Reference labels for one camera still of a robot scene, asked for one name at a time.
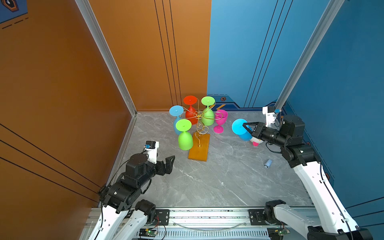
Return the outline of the pink wine glass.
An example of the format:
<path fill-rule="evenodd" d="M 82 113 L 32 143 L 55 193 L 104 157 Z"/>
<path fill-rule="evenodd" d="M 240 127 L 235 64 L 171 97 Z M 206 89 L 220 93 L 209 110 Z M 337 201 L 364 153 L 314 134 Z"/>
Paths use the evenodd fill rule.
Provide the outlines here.
<path fill-rule="evenodd" d="M 220 109 L 216 111 L 215 115 L 217 126 L 214 127 L 214 132 L 221 134 L 224 131 L 223 124 L 227 121 L 228 112 Z"/>

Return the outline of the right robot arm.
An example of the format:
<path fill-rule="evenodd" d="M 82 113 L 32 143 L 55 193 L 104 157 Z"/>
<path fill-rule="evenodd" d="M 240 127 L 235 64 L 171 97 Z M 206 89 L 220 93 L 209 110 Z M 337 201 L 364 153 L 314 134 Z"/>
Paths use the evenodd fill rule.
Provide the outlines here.
<path fill-rule="evenodd" d="M 305 123 L 298 116 L 283 117 L 280 129 L 262 122 L 242 122 L 240 130 L 258 140 L 280 147 L 280 154 L 302 181 L 319 221 L 302 215 L 282 200 L 265 205 L 264 220 L 270 225 L 287 224 L 307 240 L 371 240 L 368 229 L 359 227 L 328 181 L 320 157 L 303 141 Z"/>

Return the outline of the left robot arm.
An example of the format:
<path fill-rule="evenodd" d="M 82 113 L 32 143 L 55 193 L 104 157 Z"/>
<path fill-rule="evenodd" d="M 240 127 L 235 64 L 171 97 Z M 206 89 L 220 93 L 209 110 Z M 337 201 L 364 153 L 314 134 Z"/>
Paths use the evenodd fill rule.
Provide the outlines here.
<path fill-rule="evenodd" d="M 118 230 L 123 219 L 128 215 L 135 201 L 146 190 L 145 184 L 150 184 L 156 175 L 170 174 L 176 157 L 152 163 L 146 153 L 134 154 L 126 164 L 123 172 L 114 184 L 104 186 L 99 191 L 102 204 L 101 214 L 89 236 L 90 240 L 132 240 L 145 225 L 155 220 L 156 205 L 141 200 L 136 203 L 128 221 Z"/>

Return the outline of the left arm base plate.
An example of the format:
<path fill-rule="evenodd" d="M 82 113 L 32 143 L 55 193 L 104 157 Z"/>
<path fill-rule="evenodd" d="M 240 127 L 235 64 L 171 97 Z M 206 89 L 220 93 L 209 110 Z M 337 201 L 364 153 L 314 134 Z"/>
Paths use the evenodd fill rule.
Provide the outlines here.
<path fill-rule="evenodd" d="M 129 219 L 131 217 L 131 215 L 133 214 L 133 211 L 134 211 L 134 209 L 129 210 L 125 219 Z M 170 209 L 156 209 L 156 217 L 159 217 L 160 224 L 168 226 L 169 225 L 169 219 L 170 219 Z"/>

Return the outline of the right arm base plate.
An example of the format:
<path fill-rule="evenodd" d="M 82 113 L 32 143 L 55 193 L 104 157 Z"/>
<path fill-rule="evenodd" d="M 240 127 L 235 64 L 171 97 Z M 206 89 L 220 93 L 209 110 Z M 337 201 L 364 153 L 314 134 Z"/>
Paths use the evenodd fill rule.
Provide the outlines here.
<path fill-rule="evenodd" d="M 250 209 L 248 210 L 249 218 L 252 226 L 262 225 L 285 225 L 286 223 L 279 221 L 275 214 L 269 210 L 264 209 Z"/>

